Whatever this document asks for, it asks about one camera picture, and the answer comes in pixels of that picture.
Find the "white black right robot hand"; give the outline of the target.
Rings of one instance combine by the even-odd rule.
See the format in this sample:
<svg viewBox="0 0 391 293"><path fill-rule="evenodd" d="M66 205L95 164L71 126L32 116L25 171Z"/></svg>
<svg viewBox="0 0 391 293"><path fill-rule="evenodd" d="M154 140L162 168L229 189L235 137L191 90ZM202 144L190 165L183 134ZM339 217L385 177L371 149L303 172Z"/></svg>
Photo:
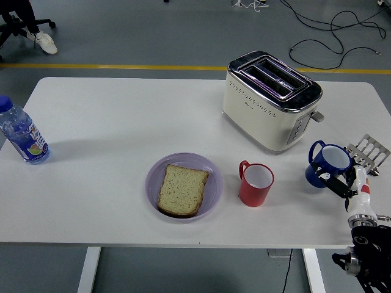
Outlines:
<svg viewBox="0 0 391 293"><path fill-rule="evenodd" d="M367 171L359 164L354 164L345 173L346 183L332 176L317 163L310 166L318 179L339 197L345 199L345 209L349 214L349 221L366 218L376 221L377 215L370 206L370 186Z"/></svg>

